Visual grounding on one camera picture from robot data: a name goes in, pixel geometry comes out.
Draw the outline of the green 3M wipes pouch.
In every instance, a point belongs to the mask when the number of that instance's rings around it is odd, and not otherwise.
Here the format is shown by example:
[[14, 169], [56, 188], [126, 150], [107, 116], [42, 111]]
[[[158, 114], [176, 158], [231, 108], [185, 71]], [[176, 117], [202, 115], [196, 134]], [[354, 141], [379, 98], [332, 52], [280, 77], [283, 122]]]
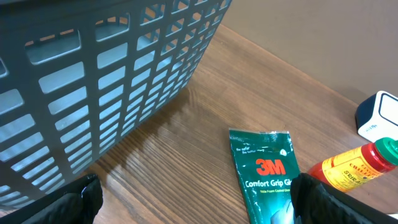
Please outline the green 3M wipes pouch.
[[290, 133], [229, 129], [239, 185], [251, 223], [294, 223], [290, 196], [300, 169]]

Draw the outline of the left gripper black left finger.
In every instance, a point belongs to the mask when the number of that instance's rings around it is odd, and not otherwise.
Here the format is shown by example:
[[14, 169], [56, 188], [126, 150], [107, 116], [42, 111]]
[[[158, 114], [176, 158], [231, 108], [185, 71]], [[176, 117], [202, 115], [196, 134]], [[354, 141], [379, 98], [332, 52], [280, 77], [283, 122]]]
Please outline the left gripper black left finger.
[[13, 223], [92, 224], [103, 205], [103, 191], [96, 174], [87, 174], [1, 218]]

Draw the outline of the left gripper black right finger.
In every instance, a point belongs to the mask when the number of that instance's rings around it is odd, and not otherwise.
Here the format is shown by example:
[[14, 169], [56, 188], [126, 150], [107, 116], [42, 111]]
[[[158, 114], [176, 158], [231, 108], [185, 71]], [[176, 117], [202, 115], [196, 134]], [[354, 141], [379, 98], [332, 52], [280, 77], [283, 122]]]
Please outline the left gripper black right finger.
[[397, 224], [397, 219], [301, 173], [290, 188], [293, 221], [301, 224]]

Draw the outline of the sriracha bottle with green cap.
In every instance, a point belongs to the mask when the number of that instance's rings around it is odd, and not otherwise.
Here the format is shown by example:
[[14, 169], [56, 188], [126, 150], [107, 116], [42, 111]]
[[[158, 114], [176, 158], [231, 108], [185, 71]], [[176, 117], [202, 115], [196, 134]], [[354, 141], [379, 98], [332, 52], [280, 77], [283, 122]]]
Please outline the sriracha bottle with green cap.
[[397, 167], [397, 141], [381, 138], [315, 164], [312, 177], [348, 192]]

